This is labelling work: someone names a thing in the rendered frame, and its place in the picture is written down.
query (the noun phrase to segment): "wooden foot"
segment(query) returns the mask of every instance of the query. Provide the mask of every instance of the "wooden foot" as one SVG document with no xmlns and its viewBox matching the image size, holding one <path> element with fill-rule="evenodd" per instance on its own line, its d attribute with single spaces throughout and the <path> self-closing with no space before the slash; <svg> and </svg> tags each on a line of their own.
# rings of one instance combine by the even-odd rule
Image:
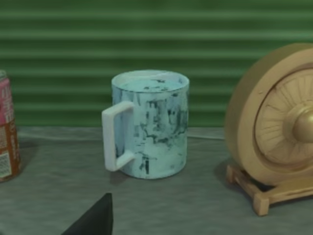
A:
<svg viewBox="0 0 313 235">
<path fill-rule="evenodd" d="M 228 165 L 226 179 L 231 184 L 237 183 L 252 198 L 258 216 L 267 215 L 269 206 L 273 203 L 313 195 L 313 177 L 283 182 L 264 192 L 251 181 L 244 170 Z"/>
</svg>

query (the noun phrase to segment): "corrugated metal panel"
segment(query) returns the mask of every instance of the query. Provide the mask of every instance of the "corrugated metal panel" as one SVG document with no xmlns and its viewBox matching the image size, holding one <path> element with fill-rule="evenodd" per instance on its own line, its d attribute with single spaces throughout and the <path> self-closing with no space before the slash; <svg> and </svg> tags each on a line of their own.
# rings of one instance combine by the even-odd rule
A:
<svg viewBox="0 0 313 235">
<path fill-rule="evenodd" d="M 1 5 L 0 68 L 11 76 L 19 125 L 99 126 L 114 75 L 161 69 L 190 78 L 191 126 L 221 126 L 252 63 L 285 44 L 313 41 L 313 2 L 304 0 Z"/>
</svg>

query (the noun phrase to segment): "black pointed object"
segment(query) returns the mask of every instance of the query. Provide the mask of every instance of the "black pointed object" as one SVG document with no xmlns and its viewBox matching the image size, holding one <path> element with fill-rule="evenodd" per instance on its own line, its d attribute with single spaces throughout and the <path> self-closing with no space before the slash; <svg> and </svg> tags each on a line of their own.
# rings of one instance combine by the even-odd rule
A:
<svg viewBox="0 0 313 235">
<path fill-rule="evenodd" d="M 112 235 L 112 194 L 105 194 L 62 235 Z"/>
</svg>

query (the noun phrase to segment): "can lid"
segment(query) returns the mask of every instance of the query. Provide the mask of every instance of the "can lid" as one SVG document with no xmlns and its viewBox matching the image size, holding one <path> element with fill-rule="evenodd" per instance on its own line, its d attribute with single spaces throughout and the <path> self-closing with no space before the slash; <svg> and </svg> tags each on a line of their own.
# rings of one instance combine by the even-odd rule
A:
<svg viewBox="0 0 313 235">
<path fill-rule="evenodd" d="M 4 70 L 0 70 L 0 81 L 6 78 L 6 72 Z"/>
</svg>

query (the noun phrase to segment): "gray cloth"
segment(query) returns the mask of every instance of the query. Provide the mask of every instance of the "gray cloth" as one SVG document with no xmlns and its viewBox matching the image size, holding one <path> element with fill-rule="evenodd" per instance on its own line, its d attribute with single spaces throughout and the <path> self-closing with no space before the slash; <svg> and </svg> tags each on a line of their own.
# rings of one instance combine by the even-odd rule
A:
<svg viewBox="0 0 313 235">
<path fill-rule="evenodd" d="M 99 128 L 19 130 L 23 172 L 0 184 L 3 235 L 57 235 L 112 192 L 113 235 L 309 234 L 313 200 L 280 203 L 258 217 L 251 200 L 225 182 L 222 129 L 191 128 L 179 174 L 139 180 L 104 169 Z"/>
</svg>

